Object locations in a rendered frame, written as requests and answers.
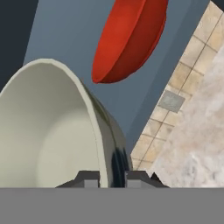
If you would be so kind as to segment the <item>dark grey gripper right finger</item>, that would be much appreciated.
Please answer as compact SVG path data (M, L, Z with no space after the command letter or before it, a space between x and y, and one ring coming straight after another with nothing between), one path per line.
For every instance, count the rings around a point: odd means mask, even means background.
M156 173L151 176L146 171L127 171L125 173L126 188L167 188Z

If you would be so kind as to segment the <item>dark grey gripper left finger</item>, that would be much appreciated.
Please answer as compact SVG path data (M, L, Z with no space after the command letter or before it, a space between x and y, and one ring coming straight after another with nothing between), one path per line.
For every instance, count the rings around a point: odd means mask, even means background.
M77 176L67 181L58 188L99 188L100 187L100 172L99 171L79 171Z

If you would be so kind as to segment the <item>white bowl with dark outside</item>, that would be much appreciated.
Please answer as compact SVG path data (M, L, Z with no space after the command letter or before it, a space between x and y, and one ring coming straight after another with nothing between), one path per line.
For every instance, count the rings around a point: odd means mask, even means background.
M118 122L65 64L35 59L0 92L0 188L65 186L82 172L123 187L131 167Z

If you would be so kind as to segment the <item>grey-blue cabinet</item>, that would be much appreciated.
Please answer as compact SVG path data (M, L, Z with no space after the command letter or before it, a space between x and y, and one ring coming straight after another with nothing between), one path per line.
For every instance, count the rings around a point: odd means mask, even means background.
M0 89L31 60L59 60L118 121L132 151L208 4L219 1L169 0L153 54L128 79L106 85L91 81L91 67L114 0L0 0Z

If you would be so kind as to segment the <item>red bowl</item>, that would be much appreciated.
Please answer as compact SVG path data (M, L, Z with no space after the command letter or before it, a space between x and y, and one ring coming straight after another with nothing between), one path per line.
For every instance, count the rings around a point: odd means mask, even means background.
M115 0L96 47L92 81L128 78L151 56L166 22L169 0Z

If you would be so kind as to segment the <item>grey wall socket plate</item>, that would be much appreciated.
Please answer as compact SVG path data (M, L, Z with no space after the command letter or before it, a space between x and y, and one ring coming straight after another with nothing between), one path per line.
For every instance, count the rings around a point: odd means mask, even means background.
M165 90L158 103L158 106L163 109L170 110L171 112L178 113L184 102L184 97Z

